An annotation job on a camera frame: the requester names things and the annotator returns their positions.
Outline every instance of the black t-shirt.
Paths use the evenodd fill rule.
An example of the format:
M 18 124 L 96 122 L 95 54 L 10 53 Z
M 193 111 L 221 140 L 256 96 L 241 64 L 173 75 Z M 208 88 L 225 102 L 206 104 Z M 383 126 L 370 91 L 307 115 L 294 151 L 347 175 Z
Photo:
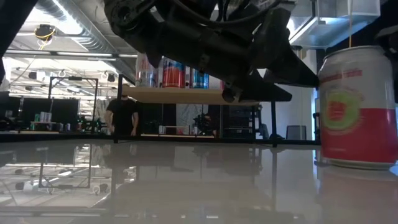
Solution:
M 118 126 L 122 130 L 132 130 L 132 115 L 138 112 L 136 102 L 121 100 L 121 104 L 119 105 L 117 100 L 112 100 L 106 110 L 113 113 L 113 125 Z

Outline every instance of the glossy table surface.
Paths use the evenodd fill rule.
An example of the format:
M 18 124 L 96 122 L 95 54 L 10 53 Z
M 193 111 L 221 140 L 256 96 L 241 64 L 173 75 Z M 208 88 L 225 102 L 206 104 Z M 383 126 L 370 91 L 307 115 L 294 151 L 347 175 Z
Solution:
M 398 222 L 398 166 L 316 166 L 318 146 L 0 144 L 0 223 Z

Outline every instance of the wooden shelf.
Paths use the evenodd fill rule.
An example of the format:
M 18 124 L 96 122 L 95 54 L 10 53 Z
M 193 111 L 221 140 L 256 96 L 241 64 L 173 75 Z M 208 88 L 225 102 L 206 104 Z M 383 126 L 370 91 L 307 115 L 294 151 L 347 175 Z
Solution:
M 57 122 L 41 122 L 41 121 L 31 121 L 31 124 L 56 124 Z
M 204 90 L 191 88 L 144 88 L 127 87 L 122 90 L 124 95 L 129 95 L 141 103 L 181 103 L 204 105 L 240 105 L 254 106 L 255 103 L 227 103 L 221 96 L 222 90 Z

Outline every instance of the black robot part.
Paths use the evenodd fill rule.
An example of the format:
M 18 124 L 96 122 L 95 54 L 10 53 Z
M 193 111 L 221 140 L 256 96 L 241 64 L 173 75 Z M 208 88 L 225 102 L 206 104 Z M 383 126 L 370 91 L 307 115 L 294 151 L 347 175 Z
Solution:
M 289 44 L 289 11 L 277 4 L 260 11 L 244 1 L 246 7 L 238 7 L 227 21 L 210 21 L 219 3 L 108 0 L 105 13 L 114 33 L 146 53 L 153 66 L 164 56 L 225 81 L 227 101 L 238 96 L 240 101 L 290 101 L 292 95 L 262 79 L 258 68 L 268 68 L 281 83 L 318 86 L 317 76 Z M 150 12 L 153 7 L 157 12 Z

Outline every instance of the red can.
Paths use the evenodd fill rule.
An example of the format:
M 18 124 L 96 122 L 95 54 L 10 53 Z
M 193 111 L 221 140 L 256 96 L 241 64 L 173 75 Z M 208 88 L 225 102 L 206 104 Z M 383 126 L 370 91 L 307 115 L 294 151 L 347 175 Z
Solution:
M 392 66 L 379 47 L 329 55 L 319 73 L 322 153 L 332 164 L 389 169 L 398 159 Z
M 163 87 L 185 88 L 185 66 L 165 58 L 163 63 Z

